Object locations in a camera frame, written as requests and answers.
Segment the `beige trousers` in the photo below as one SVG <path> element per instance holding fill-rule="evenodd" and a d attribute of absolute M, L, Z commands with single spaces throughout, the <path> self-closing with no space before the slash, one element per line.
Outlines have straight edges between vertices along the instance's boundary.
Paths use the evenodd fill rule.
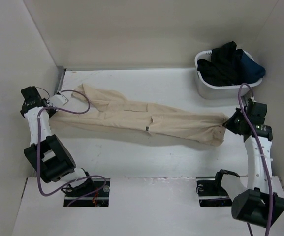
<path fill-rule="evenodd" d="M 137 130 L 220 146 L 229 117 L 223 113 L 192 113 L 156 103 L 130 101 L 120 92 L 96 89 L 87 84 L 76 87 L 74 98 L 89 98 L 94 111 L 83 115 L 57 112 L 50 123 L 100 132 Z"/>

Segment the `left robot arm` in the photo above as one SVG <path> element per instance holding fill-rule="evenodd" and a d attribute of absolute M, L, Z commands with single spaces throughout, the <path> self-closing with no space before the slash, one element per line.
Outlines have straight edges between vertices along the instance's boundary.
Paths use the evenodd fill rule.
<path fill-rule="evenodd" d="M 83 93 L 74 91 L 84 98 L 88 107 L 83 112 L 74 112 L 59 108 L 42 98 L 37 87 L 29 86 L 21 90 L 24 98 L 20 113 L 27 120 L 31 134 L 30 145 L 24 149 L 24 155 L 36 170 L 37 184 L 42 196 L 48 197 L 58 191 L 75 194 L 78 197 L 89 196 L 97 191 L 95 184 L 87 171 L 77 175 L 65 185 L 50 193 L 45 193 L 41 182 L 57 182 L 68 174 L 75 173 L 76 164 L 71 154 L 59 140 L 51 133 L 49 119 L 57 112 L 64 111 L 82 115 L 89 111 L 90 101 Z"/>

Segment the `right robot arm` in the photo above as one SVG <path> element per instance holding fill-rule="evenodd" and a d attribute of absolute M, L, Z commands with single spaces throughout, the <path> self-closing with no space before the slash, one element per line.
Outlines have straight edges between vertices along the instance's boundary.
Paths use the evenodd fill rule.
<path fill-rule="evenodd" d="M 265 125 L 267 105 L 249 99 L 243 109 L 237 108 L 223 126 L 234 134 L 242 135 L 248 159 L 248 183 L 240 176 L 221 169 L 212 183 L 217 194 L 225 194 L 232 201 L 234 219 L 260 227 L 272 226 L 284 211 L 284 198 L 273 190 L 270 150 L 272 128 Z"/>

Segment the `white laundry basket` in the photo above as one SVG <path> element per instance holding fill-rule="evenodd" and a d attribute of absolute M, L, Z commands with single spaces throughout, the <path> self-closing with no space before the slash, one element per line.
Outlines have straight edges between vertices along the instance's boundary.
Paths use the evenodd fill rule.
<path fill-rule="evenodd" d="M 195 68 L 198 68 L 198 61 L 205 59 L 210 61 L 212 50 L 199 52 L 194 59 Z M 238 96 L 239 85 L 217 87 L 208 84 L 203 80 L 201 73 L 197 70 L 195 76 L 195 84 L 199 95 L 205 99 L 225 99 Z"/>

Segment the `dark blue garment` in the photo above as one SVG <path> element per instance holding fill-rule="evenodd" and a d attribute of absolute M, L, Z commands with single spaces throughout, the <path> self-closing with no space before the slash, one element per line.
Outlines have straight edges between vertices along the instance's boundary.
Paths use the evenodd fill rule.
<path fill-rule="evenodd" d="M 254 62 L 242 49 L 236 50 L 236 61 L 238 74 L 243 83 L 256 83 L 266 74 L 265 68 Z"/>

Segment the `black garment in basket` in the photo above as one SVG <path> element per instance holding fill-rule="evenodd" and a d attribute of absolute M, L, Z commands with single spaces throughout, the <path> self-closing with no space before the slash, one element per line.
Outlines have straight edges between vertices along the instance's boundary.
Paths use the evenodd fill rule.
<path fill-rule="evenodd" d="M 199 59 L 197 70 L 205 82 L 210 85 L 223 87 L 241 83 L 238 71 L 234 66 L 237 44 L 228 42 L 219 48 L 214 48 L 210 60 Z"/>

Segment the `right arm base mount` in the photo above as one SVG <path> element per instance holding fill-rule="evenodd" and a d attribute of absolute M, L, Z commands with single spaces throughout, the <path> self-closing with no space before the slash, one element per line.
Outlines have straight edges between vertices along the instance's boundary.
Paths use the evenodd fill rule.
<path fill-rule="evenodd" d="M 201 207 L 230 207 L 232 200 L 227 192 L 215 184 L 214 178 L 197 178 L 196 193 Z"/>

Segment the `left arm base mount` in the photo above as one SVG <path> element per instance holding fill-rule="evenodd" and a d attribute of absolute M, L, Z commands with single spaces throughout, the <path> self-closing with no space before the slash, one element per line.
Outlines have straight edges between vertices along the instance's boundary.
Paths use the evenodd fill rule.
<path fill-rule="evenodd" d="M 88 179 L 77 187 L 71 184 L 62 192 L 64 196 L 64 207 L 108 207 L 110 194 L 110 179 L 104 180 Z"/>

